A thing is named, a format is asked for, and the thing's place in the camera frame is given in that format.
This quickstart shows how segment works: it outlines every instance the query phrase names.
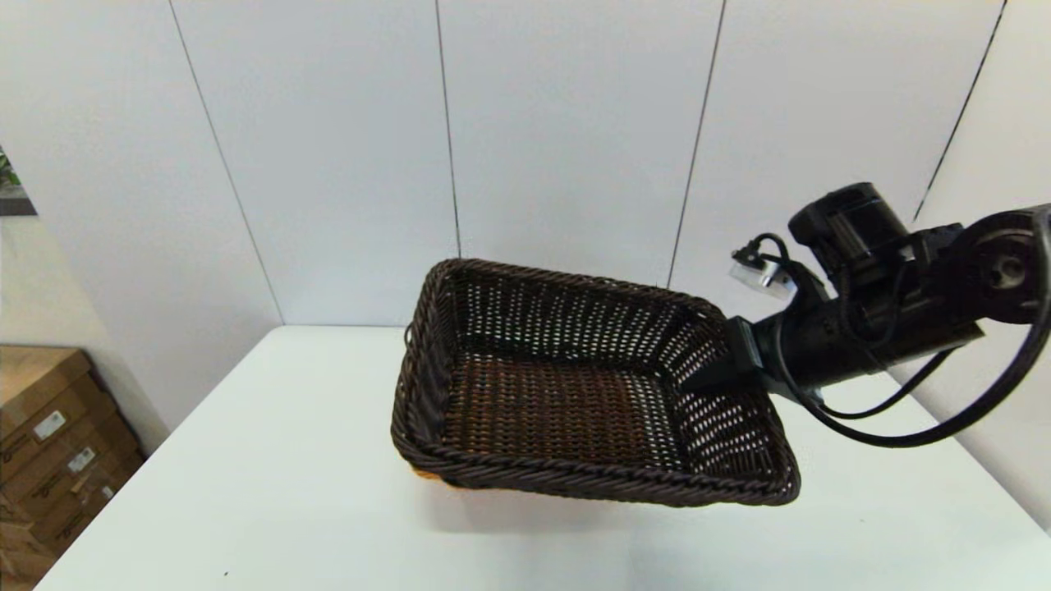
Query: panel seam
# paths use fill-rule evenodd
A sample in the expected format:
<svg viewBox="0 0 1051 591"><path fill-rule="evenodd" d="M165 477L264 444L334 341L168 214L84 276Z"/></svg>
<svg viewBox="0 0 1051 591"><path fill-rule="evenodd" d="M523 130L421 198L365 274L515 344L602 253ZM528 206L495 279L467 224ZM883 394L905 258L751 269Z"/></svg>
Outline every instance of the panel seam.
<svg viewBox="0 0 1051 591"><path fill-rule="evenodd" d="M270 281L270 274L266 270L266 264L263 263L263 256L260 253L259 244L255 242L255 235L252 233L252 226L248 223L248 216L245 213L245 206L241 202L241 193L238 192L238 185L233 182L233 175L230 174L230 166L226 162L226 155L223 154L223 146L219 142L219 134L215 131L215 124L212 123L211 114L208 111L208 103L204 100L204 94L201 91L201 82L198 81L197 70L193 67L193 60L190 59L189 48L186 46L186 39L183 37L183 28L179 24L179 15L176 14L176 6L172 4L172 0L168 0L168 8L171 9L171 19L176 22L176 32L179 34L179 42L183 45L183 54L186 56L186 64L190 68L190 76L193 78L193 86L197 87L198 97L201 99L201 107L204 109L205 119L208 120L208 128L211 129L212 141L215 142L215 150L219 152L219 160L223 163L223 170L226 171L226 180L230 183L230 189L233 191L233 199L238 202L238 209L241 211L241 220L245 224L245 229L248 231L248 240L252 244L252 250L255 251L255 259L260 263L260 269L263 270L263 279L266 280L267 289L270 291L270 299L273 301L273 306L277 310L277 318L281 320L281 324L285 324L285 314L281 310L281 303L277 302L277 294L273 290L273 283Z"/></svg>
<svg viewBox="0 0 1051 591"><path fill-rule="evenodd" d="M686 203L689 201L689 185L694 180L694 166L697 164L697 150L701 145L701 128L704 126L704 113L708 108L708 94L712 91L712 78L716 72L716 56L719 53L719 39L722 37L723 17L726 15L726 1L722 0L719 7L719 24L716 26L716 40L712 46L712 61L708 64L708 78L704 83L704 98L701 100L701 115L697 121L697 136L694 138L694 154L689 159L689 171L686 174L686 190L682 196L682 210L679 211L679 226L675 231L675 246L672 248L672 264L667 269L665 288L672 288L672 273L675 272L675 260L679 253L679 240L682 237L682 223L686 217Z"/></svg>
<svg viewBox="0 0 1051 591"><path fill-rule="evenodd" d="M441 9L438 0L434 0L434 19L438 27L438 60L441 63L441 100L446 107L446 141L449 145L449 182L453 190L453 219L456 221L456 257L463 257L460 245L459 206L456 202L456 167L453 164L453 129L449 120L449 87L446 84L446 49L441 42Z"/></svg>
<svg viewBox="0 0 1051 591"><path fill-rule="evenodd" d="M1000 28L1000 21L1004 18L1004 11L1007 8L1007 0L1000 5L1000 14L996 15L996 22L992 25L992 33L989 35L989 42L986 43L985 53L982 54L982 61L978 62L978 68L974 73L974 78L971 80L971 87L967 89L967 96L964 98L964 104L960 107L960 113L956 115L956 122L952 125L952 131L949 133L949 139L945 142L945 148L942 149L942 156L937 159L937 164L934 165L934 172L930 176L930 182L927 183L927 188L924 189L923 199L920 200L920 204L916 205L915 213L912 215L912 223L915 223L920 219L920 211L923 206L927 203L927 196L930 195L931 187L934 186L934 180L937 178L937 172L942 169L942 164L945 162L946 155L949 154L949 147L952 145L953 138L956 137L956 129L960 128L960 122L964 119L964 111L967 110L967 104L971 101L971 95L974 94L974 87L978 83L978 77L982 76L982 68L985 67L986 58L989 57L989 49L992 48L992 42L996 38L996 30Z"/></svg>

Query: basket rim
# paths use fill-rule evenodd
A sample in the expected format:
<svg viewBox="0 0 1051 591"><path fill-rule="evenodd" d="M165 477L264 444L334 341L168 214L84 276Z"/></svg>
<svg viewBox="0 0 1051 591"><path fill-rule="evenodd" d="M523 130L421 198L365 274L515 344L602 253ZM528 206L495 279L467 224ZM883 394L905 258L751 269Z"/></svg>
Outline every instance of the basket rim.
<svg viewBox="0 0 1051 591"><path fill-rule="evenodd" d="M671 299L672 303L686 305L691 310L699 315L714 320L725 320L722 311L706 300L648 285L641 285L621 280L578 276L561 271L551 271L522 267L507 263L495 263L480 259L448 259L432 267L425 283L424 292L417 304L417 313L412 323L407 327L407 337L412 335L412 341L421 338L428 327L420 326L419 321L430 321L430 314L420 314L420 309L426 304L425 295L430 298L440 297L441 285L445 277L450 271L461 268L474 268L482 272L490 272L501 276L511 276L509 279L530 280L536 279L548 284L561 285L570 284L575 288L580 288L581 280L585 280L586 289L594 289L604 294L618 298L640 298L661 297L664 300ZM757 387L742 391L741 395L756 398L761 412L757 421L762 422L761 429L770 437L769 453L772 460L771 471L774 478L760 481L758 478L743 478L734 476L715 476L704 473L687 473L684 471L671 470L656 467L632 467L616 464L594 464L576 460L542 458L531 456L513 456L497 453L469 452L453 446L441 443L425 443L420 434L413 428L413 421L410 414L413 412L412 400L418 398L409 390L406 373L411 370L409 367L409 350L414 344L407 342L407 353L403 360L401 372L397 381L395 404L393 408L391 436L395 447L401 456L413 467L437 474L442 480L455 481L462 471L474 468L485 472L487 478L495 481L514 482L516 480L530 480L530 471L537 472L537 481L545 480L539 477L539 472L544 472L551 477L560 475L572 476L604 476L618 483L627 484L632 487L646 489L647 487L660 487L660 494L655 496L667 497L669 495L681 497L681 503L668 503L659 498L654 498L653 503L665 505L706 505L718 502L735 502L744 505L783 505L794 501L800 492L800 471L791 447L785 436L784 426L774 407L772 402ZM409 381L415 389L426 388L424 384L415 380Z"/></svg>

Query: white table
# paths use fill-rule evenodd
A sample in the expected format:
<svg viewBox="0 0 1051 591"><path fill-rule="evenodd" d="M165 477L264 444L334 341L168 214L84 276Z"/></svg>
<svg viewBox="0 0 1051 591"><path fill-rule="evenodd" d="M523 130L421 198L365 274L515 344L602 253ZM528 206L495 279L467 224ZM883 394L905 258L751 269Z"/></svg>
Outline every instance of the white table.
<svg viewBox="0 0 1051 591"><path fill-rule="evenodd" d="M420 478L388 434L403 350L400 329L275 330L38 591L1051 589L1051 537L955 442L869 448L780 400L803 474L785 507L671 509ZM862 407L893 387L873 376L827 395ZM913 401L900 406L866 426L932 423Z"/></svg>

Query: white label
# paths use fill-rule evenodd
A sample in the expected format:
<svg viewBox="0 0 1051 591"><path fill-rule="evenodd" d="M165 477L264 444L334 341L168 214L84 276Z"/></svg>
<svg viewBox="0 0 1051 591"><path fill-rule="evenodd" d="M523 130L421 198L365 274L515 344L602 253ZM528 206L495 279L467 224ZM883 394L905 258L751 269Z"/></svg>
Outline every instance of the white label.
<svg viewBox="0 0 1051 591"><path fill-rule="evenodd" d="M80 472L85 467L87 467L87 465L90 464L92 460L95 460L95 450L91 449L90 447L85 447L84 451L78 453L76 457L74 457L73 460L69 461L68 464L66 464L66 466L69 467L70 472L76 474L77 472Z"/></svg>
<svg viewBox="0 0 1051 591"><path fill-rule="evenodd" d="M37 439L43 441L51 436L55 431L58 431L65 425L65 415L61 411L56 410L55 412L47 415L40 422L39 425L33 428L33 432L37 433Z"/></svg>

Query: dark brown wicker basket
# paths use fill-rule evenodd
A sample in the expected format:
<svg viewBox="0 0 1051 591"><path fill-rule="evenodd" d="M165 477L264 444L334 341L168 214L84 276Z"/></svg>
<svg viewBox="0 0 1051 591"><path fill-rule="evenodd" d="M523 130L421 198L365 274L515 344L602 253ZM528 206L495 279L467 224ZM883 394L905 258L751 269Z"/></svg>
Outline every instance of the dark brown wicker basket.
<svg viewBox="0 0 1051 591"><path fill-rule="evenodd" d="M799 468L767 394L677 388L727 354L723 320L666 289L445 261L406 331L394 445L460 487L783 505Z"/></svg>

